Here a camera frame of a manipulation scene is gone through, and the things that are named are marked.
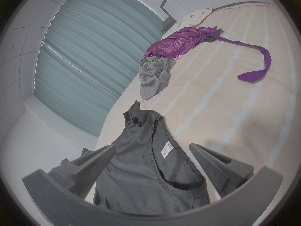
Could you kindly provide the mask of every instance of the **curtain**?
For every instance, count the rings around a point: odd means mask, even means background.
[[[43,40],[34,95],[98,137],[145,51],[162,37],[162,22],[137,0],[66,0]]]

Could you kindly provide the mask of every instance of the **bed sheet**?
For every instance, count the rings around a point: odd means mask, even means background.
[[[148,101],[140,98],[136,76],[111,109],[96,148],[109,145],[124,128],[123,113],[138,100],[141,109],[164,116],[166,125],[197,168],[189,151],[197,143],[249,163],[280,172],[283,183],[267,209],[284,195],[299,166],[301,147],[301,47],[291,26],[271,4],[248,3],[211,13],[200,27],[217,26],[223,37],[269,50],[272,64],[257,83],[237,75],[264,69],[256,49],[214,41],[201,43],[176,61],[168,86]],[[208,182],[211,201],[219,199]],[[86,201],[92,202],[94,189]]]

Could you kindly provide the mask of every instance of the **mattress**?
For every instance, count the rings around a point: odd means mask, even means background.
[[[168,86],[148,101],[140,97],[136,76],[106,117],[96,148],[109,145],[124,128],[123,113],[138,100],[141,109],[157,111],[197,168],[189,151],[197,143],[255,167],[268,165],[284,176],[272,209],[291,184],[301,147],[300,44],[274,5],[248,3],[211,13],[200,27],[217,26],[227,39],[269,50],[272,63],[256,83],[237,75],[264,69],[262,54],[221,41],[201,43],[176,61]],[[211,201],[219,197],[207,179]],[[86,201],[92,202],[94,189]]]

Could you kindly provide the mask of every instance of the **white tag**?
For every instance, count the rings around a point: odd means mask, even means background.
[[[170,142],[166,142],[165,146],[163,147],[163,150],[161,151],[161,154],[164,158],[168,155],[168,153],[173,149],[173,146],[170,144]]]

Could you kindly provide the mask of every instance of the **purple satin garment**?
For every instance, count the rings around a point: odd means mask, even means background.
[[[185,54],[187,51],[195,47],[196,45],[202,43],[208,36],[212,36],[218,40],[232,43],[240,46],[246,46],[251,48],[258,49],[264,57],[265,69],[246,72],[237,76],[241,81],[246,82],[255,82],[264,77],[271,65],[272,58],[269,51],[261,46],[246,44],[240,41],[232,41],[225,39],[219,35],[214,34],[217,31],[217,28],[194,28],[194,27],[185,27],[180,29],[177,32],[174,32],[172,35],[168,36],[163,40],[159,40],[156,43],[153,43],[146,51],[143,59],[151,56],[160,56],[165,58],[176,58],[179,55]]]

